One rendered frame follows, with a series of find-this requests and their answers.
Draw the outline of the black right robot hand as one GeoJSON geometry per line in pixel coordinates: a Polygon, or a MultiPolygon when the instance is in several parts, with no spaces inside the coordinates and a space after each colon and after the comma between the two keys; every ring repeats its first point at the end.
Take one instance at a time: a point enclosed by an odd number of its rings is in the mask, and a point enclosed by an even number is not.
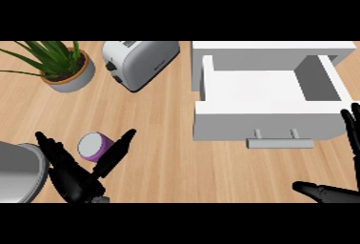
{"type": "Polygon", "coordinates": [[[292,183],[292,190],[311,198],[317,203],[360,203],[360,105],[352,103],[351,111],[342,109],[340,116],[345,122],[346,139],[352,151],[357,190],[352,191],[317,185],[311,182],[295,181],[292,183]]]}

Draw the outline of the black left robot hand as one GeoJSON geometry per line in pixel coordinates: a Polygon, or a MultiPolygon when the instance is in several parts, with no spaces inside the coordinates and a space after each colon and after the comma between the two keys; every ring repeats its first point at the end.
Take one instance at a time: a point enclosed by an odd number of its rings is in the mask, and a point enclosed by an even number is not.
{"type": "Polygon", "coordinates": [[[135,129],[129,129],[124,133],[100,156],[97,165],[90,173],[76,164],[63,144],[47,138],[41,132],[35,132],[39,149],[51,165],[47,170],[50,181],[67,203],[107,202],[104,186],[98,178],[106,177],[126,155],[134,135],[135,129]]]}

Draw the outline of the purple can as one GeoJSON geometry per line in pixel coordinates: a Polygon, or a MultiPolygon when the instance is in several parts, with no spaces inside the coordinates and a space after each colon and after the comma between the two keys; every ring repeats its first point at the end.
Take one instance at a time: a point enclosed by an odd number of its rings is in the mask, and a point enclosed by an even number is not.
{"type": "Polygon", "coordinates": [[[76,144],[79,157],[87,161],[97,163],[112,144],[113,141],[100,132],[87,133],[79,138],[76,144]]]}

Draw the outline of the white drawer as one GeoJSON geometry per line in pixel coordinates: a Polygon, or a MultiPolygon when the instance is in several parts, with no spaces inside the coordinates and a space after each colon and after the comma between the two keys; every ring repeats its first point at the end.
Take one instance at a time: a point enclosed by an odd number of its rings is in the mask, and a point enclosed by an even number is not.
{"type": "Polygon", "coordinates": [[[340,110],[354,100],[326,55],[308,55],[290,71],[218,71],[202,57],[196,140],[327,140],[345,133],[340,110]]]}

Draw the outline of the grey round pot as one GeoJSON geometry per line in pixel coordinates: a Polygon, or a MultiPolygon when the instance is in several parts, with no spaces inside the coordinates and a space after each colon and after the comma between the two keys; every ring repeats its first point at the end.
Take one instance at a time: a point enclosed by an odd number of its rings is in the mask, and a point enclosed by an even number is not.
{"type": "Polygon", "coordinates": [[[47,178],[48,161],[34,144],[0,141],[0,203],[29,203],[47,178]]]}

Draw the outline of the green potted plant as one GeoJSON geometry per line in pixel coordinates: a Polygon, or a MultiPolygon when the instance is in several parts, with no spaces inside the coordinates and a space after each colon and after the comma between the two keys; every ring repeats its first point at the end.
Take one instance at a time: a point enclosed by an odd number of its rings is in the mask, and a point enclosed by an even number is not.
{"type": "Polygon", "coordinates": [[[76,92],[85,87],[95,73],[95,65],[78,47],[76,41],[70,47],[60,41],[16,41],[16,43],[34,55],[35,60],[13,51],[4,49],[0,51],[23,61],[38,72],[13,71],[13,73],[38,76],[57,92],[76,92]]]}

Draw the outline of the silver toaster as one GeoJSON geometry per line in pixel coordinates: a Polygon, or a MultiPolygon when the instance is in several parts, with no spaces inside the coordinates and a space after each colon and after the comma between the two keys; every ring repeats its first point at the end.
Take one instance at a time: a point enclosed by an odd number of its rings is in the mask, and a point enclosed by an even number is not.
{"type": "Polygon", "coordinates": [[[138,92],[180,53],[177,41],[104,41],[104,67],[129,92],[138,92]]]}

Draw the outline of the white cabinet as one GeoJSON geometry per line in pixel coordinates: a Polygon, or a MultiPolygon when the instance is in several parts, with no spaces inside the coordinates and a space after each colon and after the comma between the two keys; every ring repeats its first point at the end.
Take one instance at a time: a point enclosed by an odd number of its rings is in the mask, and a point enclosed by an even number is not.
{"type": "Polygon", "coordinates": [[[191,91],[199,91],[202,57],[216,71],[293,71],[308,55],[324,55],[336,66],[355,50],[351,41],[193,41],[191,91]]]}

